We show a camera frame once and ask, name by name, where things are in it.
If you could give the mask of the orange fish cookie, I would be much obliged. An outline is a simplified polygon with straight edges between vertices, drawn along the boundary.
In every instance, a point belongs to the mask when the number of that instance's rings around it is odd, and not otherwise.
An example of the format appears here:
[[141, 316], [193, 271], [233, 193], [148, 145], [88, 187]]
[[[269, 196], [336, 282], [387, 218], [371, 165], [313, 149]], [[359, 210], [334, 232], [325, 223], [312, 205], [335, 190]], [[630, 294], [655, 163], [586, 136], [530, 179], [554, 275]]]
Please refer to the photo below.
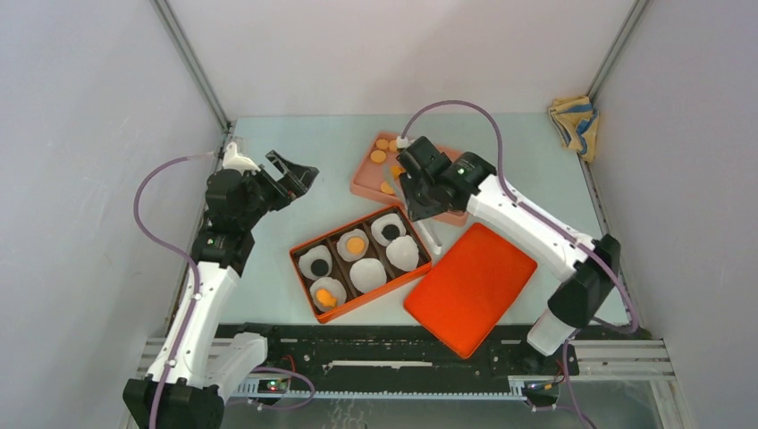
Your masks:
[[339, 300], [327, 289], [316, 291], [316, 303], [322, 311], [329, 311], [336, 308]]
[[392, 178], [396, 181], [404, 172], [405, 169], [400, 165], [393, 165], [390, 167]]

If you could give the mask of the pink cookie tray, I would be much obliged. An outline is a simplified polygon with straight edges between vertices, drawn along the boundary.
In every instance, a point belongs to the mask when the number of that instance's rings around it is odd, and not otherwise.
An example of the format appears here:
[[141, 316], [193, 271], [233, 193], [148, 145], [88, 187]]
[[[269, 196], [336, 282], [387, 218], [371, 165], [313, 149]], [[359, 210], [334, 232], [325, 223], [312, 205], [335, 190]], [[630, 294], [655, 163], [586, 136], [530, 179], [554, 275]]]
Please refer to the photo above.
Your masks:
[[400, 201], [395, 195], [386, 195], [380, 191], [380, 185], [385, 181], [382, 175], [382, 167], [387, 165], [400, 165], [397, 161], [397, 153], [390, 150], [385, 151], [387, 159], [383, 164], [375, 164], [370, 160], [372, 151], [377, 150], [375, 142], [378, 139], [387, 139], [389, 141], [396, 139], [400, 134], [398, 132], [380, 131], [372, 139], [366, 154], [361, 159], [357, 170], [353, 174], [350, 182], [350, 192], [356, 196], [372, 200], [384, 205], [399, 205]]

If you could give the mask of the black round cookie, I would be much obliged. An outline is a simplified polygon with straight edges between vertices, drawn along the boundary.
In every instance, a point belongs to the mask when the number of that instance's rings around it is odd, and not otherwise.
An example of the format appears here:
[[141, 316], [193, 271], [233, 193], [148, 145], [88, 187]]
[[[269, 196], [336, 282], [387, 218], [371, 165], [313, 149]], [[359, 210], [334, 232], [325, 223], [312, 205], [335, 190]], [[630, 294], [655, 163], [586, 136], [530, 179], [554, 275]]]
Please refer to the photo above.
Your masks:
[[316, 278], [324, 277], [331, 272], [331, 265], [324, 259], [316, 259], [311, 263], [310, 271]]
[[402, 235], [403, 235], [402, 230], [396, 224], [389, 223], [389, 224], [386, 224], [382, 228], [382, 236], [388, 242], [392, 242], [393, 240], [396, 240], [398, 237]]

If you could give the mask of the orange compartment box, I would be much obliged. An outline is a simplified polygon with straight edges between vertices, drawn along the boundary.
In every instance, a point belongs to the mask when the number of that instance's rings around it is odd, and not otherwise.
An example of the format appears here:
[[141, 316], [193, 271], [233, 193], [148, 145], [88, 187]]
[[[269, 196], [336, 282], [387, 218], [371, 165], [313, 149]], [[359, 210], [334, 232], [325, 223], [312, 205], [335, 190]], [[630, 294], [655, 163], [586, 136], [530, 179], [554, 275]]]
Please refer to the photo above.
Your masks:
[[320, 324], [423, 277], [433, 262], [398, 206], [329, 231], [292, 248], [289, 256]]

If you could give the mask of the orange box lid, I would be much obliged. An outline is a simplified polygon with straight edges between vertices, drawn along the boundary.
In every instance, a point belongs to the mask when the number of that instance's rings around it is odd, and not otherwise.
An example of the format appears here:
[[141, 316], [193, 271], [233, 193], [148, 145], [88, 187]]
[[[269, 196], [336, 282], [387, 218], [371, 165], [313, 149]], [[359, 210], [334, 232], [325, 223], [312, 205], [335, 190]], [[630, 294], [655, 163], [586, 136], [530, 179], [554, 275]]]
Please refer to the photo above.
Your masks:
[[408, 294], [404, 309], [462, 359], [517, 300], [537, 262], [481, 223], [470, 226]]

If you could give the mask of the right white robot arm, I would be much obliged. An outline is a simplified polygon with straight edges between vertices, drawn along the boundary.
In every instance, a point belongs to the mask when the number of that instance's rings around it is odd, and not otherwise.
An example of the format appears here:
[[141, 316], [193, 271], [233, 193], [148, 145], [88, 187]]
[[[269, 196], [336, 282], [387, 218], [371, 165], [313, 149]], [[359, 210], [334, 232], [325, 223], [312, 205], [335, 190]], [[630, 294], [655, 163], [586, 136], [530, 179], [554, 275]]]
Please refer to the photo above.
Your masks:
[[465, 212], [515, 243], [560, 281], [526, 335], [521, 365], [541, 374], [556, 351], [596, 316], [619, 282], [620, 244], [606, 234], [596, 240], [573, 230], [502, 181], [494, 165], [465, 152], [450, 159], [428, 138], [396, 139], [404, 172], [400, 187], [413, 221], [445, 212]]

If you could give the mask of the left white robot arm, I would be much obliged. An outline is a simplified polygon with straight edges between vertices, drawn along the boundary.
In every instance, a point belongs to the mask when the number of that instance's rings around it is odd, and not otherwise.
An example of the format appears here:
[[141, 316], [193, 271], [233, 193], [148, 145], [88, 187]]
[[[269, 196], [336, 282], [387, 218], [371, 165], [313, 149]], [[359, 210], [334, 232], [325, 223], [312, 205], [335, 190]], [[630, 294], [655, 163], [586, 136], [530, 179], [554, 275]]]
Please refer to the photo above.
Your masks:
[[235, 335], [215, 360], [209, 356], [223, 308], [254, 246], [254, 226], [264, 215], [306, 195], [319, 171], [290, 162], [274, 150], [266, 158], [281, 173], [279, 179], [234, 147], [221, 158], [220, 169], [206, 181], [203, 224], [190, 251], [158, 238], [140, 217], [140, 199], [148, 183], [167, 167], [182, 163], [181, 158], [151, 172], [133, 201], [142, 232], [184, 259], [190, 271], [156, 359], [142, 378], [130, 379], [123, 390], [126, 408], [140, 428], [218, 428], [227, 402], [248, 375], [256, 368], [272, 372], [282, 361], [282, 347], [253, 332]]

